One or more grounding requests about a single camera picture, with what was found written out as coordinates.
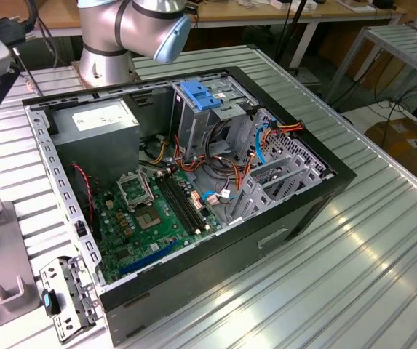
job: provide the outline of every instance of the slotted aluminum extrusion surface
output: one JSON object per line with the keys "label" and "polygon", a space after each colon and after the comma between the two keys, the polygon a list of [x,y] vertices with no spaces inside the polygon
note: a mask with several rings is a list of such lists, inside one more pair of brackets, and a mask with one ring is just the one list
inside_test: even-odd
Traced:
{"label": "slotted aluminum extrusion surface", "polygon": [[[409,25],[366,27],[360,31],[346,57],[343,59],[341,66],[334,75],[329,89],[327,90],[326,101],[331,101],[331,98],[341,83],[344,74],[347,72],[350,63],[355,58],[366,39],[376,44],[376,47],[380,47],[391,53],[417,71],[417,30],[415,28],[412,28]],[[410,86],[410,82],[416,71],[409,74],[409,77],[400,84],[401,88],[399,93],[403,93]]]}
{"label": "slotted aluminum extrusion surface", "polygon": [[[417,348],[417,179],[245,46],[136,60],[143,78],[238,65],[358,177],[309,229],[120,348]],[[72,68],[35,72],[48,94],[80,89]],[[15,203],[34,275],[74,255],[20,101],[0,108],[0,197]],[[103,320],[66,348],[108,348]],[[60,348],[44,309],[0,327],[0,348]]]}

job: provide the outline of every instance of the ram slot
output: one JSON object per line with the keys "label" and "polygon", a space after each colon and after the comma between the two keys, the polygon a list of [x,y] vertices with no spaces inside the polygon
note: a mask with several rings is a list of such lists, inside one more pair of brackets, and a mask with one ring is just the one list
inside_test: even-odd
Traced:
{"label": "ram slot", "polygon": [[203,229],[202,219],[172,178],[157,180],[156,184],[189,235],[194,235],[197,229]]}

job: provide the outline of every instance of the motherboard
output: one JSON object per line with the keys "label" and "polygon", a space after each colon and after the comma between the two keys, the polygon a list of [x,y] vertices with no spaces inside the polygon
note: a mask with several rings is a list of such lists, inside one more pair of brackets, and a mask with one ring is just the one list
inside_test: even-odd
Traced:
{"label": "motherboard", "polygon": [[221,229],[186,174],[133,174],[94,196],[100,220],[97,241],[107,283],[149,265]]}

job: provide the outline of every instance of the workbench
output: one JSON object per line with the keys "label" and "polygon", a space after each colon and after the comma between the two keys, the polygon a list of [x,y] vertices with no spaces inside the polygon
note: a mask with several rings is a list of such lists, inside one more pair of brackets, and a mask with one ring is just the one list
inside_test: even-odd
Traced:
{"label": "workbench", "polygon": [[[388,53],[399,58],[405,64],[412,68],[407,78],[400,84],[401,88],[394,100],[402,97],[402,94],[411,87],[410,82],[417,73],[417,30],[409,25],[388,25],[386,27],[367,27],[363,28],[358,37],[352,44],[349,52],[347,52],[341,66],[331,81],[325,100],[330,102],[335,94],[344,74],[347,72],[352,60],[356,57],[360,47],[365,40],[371,41],[375,44],[370,56],[376,54],[382,49]],[[360,68],[361,71],[366,71],[370,62],[365,62]]]}
{"label": "workbench", "polygon": [[[1,6],[1,3],[6,1],[6,6]],[[16,1],[19,0],[0,0],[0,16],[12,17],[19,15],[23,17],[19,13],[24,7],[23,1],[15,6],[13,3]],[[297,68],[300,65],[311,38],[320,23],[389,20],[389,24],[396,24],[405,13],[406,11],[400,7],[394,11],[376,9],[375,12],[354,12],[335,2],[335,0],[327,0],[325,4],[319,4],[314,11],[302,13],[298,22],[306,23],[307,26],[290,63],[290,67]],[[79,10],[75,0],[45,0],[39,9],[39,14],[48,28],[51,29],[53,36],[82,35]],[[294,11],[290,12],[289,22],[292,22],[294,14]],[[217,28],[284,24],[286,15],[287,11],[279,10],[267,4],[259,4],[254,8],[248,9],[239,5],[235,0],[227,2],[204,1],[200,4],[198,19],[194,16],[192,16],[192,19],[193,27]],[[38,30],[34,33],[38,37],[41,36]]]}
{"label": "workbench", "polygon": [[[119,348],[417,348],[417,179],[261,51],[135,61],[144,79],[238,65],[357,174],[309,228]],[[81,89],[71,68],[34,72],[47,94]],[[39,270],[76,250],[21,107],[19,79],[0,107],[0,198],[15,203]],[[38,308],[0,327],[0,348],[61,348]],[[64,348],[109,348],[103,320]]]}

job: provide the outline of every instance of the green circuit board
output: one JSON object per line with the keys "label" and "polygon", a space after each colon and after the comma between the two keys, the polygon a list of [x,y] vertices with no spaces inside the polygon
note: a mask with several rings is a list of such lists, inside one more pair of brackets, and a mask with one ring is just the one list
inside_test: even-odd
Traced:
{"label": "green circuit board", "polygon": [[[184,172],[178,170],[172,174],[172,178],[184,187],[181,190],[195,190]],[[143,267],[148,264],[148,259],[157,260],[221,229],[212,211],[209,211],[206,217],[197,212],[204,224],[210,228],[201,230],[200,234],[186,232],[156,180],[150,178],[148,184],[154,196],[153,204],[140,205],[133,210],[134,212],[127,208],[117,184],[112,189],[94,196],[102,238],[96,242],[103,261],[101,270],[108,284],[120,279],[123,276],[123,268],[133,263],[138,264],[141,261]],[[128,193],[127,198],[131,193],[137,196],[144,193],[138,180],[126,182],[123,188]]]}

